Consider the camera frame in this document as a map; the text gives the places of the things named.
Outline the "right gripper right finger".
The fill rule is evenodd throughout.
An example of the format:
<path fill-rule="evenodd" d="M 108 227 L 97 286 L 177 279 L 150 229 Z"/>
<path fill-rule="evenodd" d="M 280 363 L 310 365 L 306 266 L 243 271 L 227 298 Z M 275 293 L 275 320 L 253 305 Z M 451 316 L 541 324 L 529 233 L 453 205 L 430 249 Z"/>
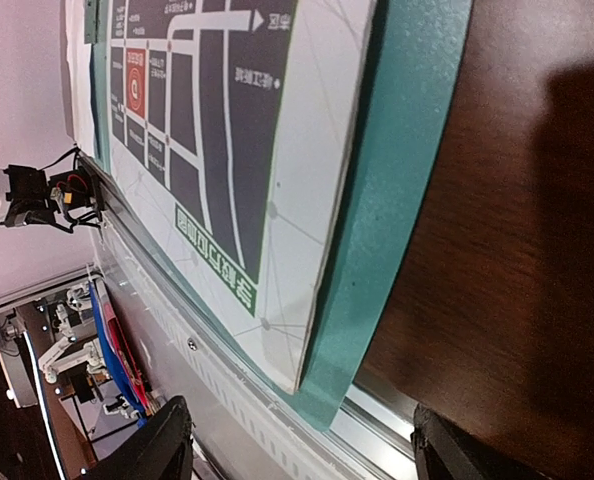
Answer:
<path fill-rule="evenodd" d="M 415 408 L 413 425 L 411 444 L 419 479 L 547 479 L 422 404 Z"/>

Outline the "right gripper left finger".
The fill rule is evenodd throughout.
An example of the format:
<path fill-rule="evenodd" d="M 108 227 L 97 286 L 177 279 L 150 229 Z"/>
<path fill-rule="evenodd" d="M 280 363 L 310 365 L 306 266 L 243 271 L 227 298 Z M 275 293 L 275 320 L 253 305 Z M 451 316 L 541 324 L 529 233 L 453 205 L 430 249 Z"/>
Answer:
<path fill-rule="evenodd" d="M 172 397 L 145 426 L 89 471 L 90 479 L 185 479 L 193 474 L 192 418 Z"/>

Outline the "colourful printed leaflet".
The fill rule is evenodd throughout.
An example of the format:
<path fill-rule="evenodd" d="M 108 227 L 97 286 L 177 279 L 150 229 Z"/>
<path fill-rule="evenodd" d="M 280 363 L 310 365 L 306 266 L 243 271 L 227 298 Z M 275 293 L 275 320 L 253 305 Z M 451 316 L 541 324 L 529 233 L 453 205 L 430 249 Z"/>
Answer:
<path fill-rule="evenodd" d="M 112 1 L 112 176 L 192 292 L 298 390 L 372 1 Z"/>

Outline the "teal file folder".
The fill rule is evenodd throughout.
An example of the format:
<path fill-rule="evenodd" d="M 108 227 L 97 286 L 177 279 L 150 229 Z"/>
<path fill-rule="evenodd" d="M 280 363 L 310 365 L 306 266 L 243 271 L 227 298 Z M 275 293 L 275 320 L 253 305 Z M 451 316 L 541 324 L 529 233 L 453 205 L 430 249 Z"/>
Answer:
<path fill-rule="evenodd" d="M 101 164 L 110 167 L 107 7 L 100 5 L 93 73 Z M 367 352 L 416 222 L 446 124 L 472 3 L 372 1 L 350 160 L 318 292 L 299 388 L 287 393 L 252 363 L 155 243 L 159 262 L 199 316 L 311 427 L 330 426 Z"/>

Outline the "white printed paper sheet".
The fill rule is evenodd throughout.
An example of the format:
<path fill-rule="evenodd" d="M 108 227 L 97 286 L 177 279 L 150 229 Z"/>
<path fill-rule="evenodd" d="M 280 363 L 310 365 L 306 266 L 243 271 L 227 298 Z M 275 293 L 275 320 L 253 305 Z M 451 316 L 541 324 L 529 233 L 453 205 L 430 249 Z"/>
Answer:
<path fill-rule="evenodd" d="M 92 47 L 90 43 L 85 43 L 85 2 L 66 1 L 64 6 L 73 139 L 84 154 L 94 158 L 96 138 L 90 79 Z"/>

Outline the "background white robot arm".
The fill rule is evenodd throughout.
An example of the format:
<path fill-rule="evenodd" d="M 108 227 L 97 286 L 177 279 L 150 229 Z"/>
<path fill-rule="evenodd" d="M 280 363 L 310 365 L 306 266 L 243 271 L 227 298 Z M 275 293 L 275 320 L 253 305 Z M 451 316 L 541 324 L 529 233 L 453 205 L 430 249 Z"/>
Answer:
<path fill-rule="evenodd" d="M 96 459 L 181 395 L 201 457 L 227 479 L 417 477 L 416 404 L 406 396 L 387 402 L 352 383 L 318 431 L 151 286 L 79 278 L 43 311 L 54 340 L 36 382 L 44 398 L 59 398 Z"/>

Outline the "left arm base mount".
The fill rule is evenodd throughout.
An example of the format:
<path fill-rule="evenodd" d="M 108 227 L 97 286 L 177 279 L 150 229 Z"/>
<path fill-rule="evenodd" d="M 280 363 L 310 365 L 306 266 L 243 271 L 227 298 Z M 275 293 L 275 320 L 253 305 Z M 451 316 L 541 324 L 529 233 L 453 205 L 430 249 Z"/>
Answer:
<path fill-rule="evenodd" d="M 84 163 L 79 147 L 71 148 L 54 163 L 68 158 L 73 159 L 72 168 L 50 177 L 44 168 L 10 165 L 4 169 L 8 206 L 0 226 L 45 225 L 67 234 L 77 227 L 99 230 L 105 210 L 99 176 Z"/>

